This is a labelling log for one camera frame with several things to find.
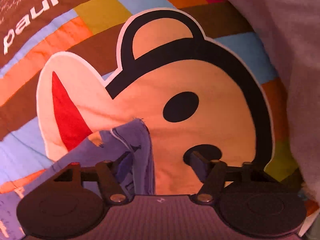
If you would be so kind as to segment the blue patterned kids pants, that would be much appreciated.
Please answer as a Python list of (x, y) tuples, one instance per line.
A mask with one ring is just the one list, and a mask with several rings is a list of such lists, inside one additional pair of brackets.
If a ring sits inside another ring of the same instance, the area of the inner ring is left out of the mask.
[(95, 165), (125, 152), (132, 153), (133, 165), (120, 185), (129, 201), (154, 194), (152, 143), (144, 122), (135, 119), (98, 136), (97, 144), (85, 139), (22, 192), (1, 195), (1, 239), (68, 239), (94, 228), (113, 205), (101, 196)]

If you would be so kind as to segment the colourful paul frank bedspread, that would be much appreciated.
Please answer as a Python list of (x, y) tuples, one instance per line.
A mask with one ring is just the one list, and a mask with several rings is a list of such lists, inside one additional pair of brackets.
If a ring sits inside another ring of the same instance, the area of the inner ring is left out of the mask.
[[(68, 239), (307, 239), (319, 199), (291, 151), (287, 90), (229, 0), (1, 0), (1, 195), (135, 119), (153, 195)], [(213, 204), (192, 152), (227, 164)]]

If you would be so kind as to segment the grey lilac duvet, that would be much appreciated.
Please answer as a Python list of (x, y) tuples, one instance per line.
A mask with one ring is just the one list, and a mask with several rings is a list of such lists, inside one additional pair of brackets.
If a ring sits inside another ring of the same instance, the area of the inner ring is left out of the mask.
[(319, 0), (229, 0), (248, 20), (287, 90), (291, 151), (319, 199)]

